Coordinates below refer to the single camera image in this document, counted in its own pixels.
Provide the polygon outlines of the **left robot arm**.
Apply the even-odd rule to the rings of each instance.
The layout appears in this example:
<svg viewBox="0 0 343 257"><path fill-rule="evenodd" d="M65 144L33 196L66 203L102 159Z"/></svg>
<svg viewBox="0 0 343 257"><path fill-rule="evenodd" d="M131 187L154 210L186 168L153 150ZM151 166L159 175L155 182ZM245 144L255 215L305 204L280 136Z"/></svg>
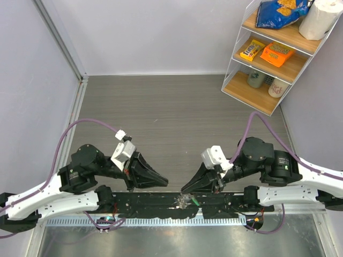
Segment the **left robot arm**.
<svg viewBox="0 0 343 257"><path fill-rule="evenodd" d="M115 207L110 187L97 189L96 177L125 181L126 189L166 187L168 179L157 173L129 141L120 142L112 156L93 145L83 145L71 156L71 162L42 183L24 193L1 194L1 230L20 233L31 230L54 216L88 211L108 213Z"/></svg>

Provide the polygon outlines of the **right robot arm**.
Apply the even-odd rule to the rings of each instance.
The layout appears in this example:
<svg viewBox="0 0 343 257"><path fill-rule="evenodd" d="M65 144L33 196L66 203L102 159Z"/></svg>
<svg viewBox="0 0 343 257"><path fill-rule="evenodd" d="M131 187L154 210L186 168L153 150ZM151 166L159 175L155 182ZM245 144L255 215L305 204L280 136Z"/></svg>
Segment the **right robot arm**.
<svg viewBox="0 0 343 257"><path fill-rule="evenodd" d="M282 150L262 139L248 137L238 157L225 157L220 146L201 154L202 163L192 179L182 187L182 194L220 193L226 184L259 174L263 186L244 189L245 209L278 204L320 202L327 210L342 211L342 172L320 167Z"/></svg>

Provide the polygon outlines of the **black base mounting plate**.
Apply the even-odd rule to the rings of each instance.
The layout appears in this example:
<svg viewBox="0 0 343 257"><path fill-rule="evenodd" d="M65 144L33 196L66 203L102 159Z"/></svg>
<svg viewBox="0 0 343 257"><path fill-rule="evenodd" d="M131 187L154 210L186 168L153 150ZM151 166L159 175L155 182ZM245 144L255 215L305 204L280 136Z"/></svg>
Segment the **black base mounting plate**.
<svg viewBox="0 0 343 257"><path fill-rule="evenodd" d="M234 218L238 214L251 216L260 211L273 212L273 206L263 207L257 201L247 203L242 193L194 194L199 207L190 205L186 209L175 206L181 193L175 192L114 192L108 211L120 218L186 219L194 218L199 212L204 219Z"/></svg>

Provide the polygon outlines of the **green grey mug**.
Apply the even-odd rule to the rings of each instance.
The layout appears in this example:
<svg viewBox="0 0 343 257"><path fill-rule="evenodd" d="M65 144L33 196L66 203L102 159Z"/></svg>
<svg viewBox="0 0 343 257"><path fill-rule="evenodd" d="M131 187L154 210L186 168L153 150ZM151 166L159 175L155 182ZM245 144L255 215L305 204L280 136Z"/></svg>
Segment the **green grey mug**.
<svg viewBox="0 0 343 257"><path fill-rule="evenodd" d="M255 69L251 69L247 78L247 83L252 88L259 88L264 82L265 77L266 77L265 73L255 70Z"/></svg>

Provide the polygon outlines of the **white printed cup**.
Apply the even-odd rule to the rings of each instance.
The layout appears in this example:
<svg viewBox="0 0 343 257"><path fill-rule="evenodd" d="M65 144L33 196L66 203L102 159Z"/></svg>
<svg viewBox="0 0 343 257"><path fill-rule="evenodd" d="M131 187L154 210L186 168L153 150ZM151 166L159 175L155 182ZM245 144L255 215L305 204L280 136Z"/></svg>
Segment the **white printed cup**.
<svg viewBox="0 0 343 257"><path fill-rule="evenodd" d="M288 86L288 83L279 79L274 79L269 87L268 93L274 98L282 97Z"/></svg>

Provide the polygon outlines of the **yellow candy bag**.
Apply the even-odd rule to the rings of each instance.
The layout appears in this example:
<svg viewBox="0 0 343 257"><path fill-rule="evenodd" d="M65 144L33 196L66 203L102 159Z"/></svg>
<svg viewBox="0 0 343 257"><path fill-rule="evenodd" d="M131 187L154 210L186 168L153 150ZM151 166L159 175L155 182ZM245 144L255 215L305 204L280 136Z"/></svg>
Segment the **yellow candy bag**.
<svg viewBox="0 0 343 257"><path fill-rule="evenodd" d="M246 47L244 51L240 53L240 57L243 59L252 62L254 57L265 48L265 44L252 40L251 43Z"/></svg>

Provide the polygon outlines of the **orange candy bag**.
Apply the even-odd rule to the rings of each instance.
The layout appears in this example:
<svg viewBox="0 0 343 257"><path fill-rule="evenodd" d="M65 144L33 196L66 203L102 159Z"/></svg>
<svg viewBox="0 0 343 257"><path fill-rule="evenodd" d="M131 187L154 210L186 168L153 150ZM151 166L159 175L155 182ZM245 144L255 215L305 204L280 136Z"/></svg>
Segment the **orange candy bag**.
<svg viewBox="0 0 343 257"><path fill-rule="evenodd" d="M295 49L278 42L272 42L263 49L260 57L276 67L281 67L294 54Z"/></svg>

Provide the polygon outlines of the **blue chips bag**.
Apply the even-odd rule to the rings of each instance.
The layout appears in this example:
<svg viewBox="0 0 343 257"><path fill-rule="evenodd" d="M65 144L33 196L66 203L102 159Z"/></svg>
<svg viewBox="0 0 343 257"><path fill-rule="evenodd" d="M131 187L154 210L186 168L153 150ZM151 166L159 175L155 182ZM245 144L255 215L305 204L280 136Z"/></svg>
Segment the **blue chips bag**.
<svg viewBox="0 0 343 257"><path fill-rule="evenodd" d="M278 0L261 2L257 11L257 28L281 29L308 14L311 1Z"/></svg>

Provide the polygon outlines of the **white paper towel roll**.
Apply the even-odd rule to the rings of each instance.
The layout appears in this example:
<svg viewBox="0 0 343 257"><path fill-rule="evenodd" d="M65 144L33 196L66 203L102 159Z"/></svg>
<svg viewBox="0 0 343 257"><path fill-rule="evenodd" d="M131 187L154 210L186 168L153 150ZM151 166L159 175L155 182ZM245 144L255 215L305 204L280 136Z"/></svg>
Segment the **white paper towel roll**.
<svg viewBox="0 0 343 257"><path fill-rule="evenodd" d="M299 26L307 40L320 40L342 15L342 1L316 0Z"/></svg>

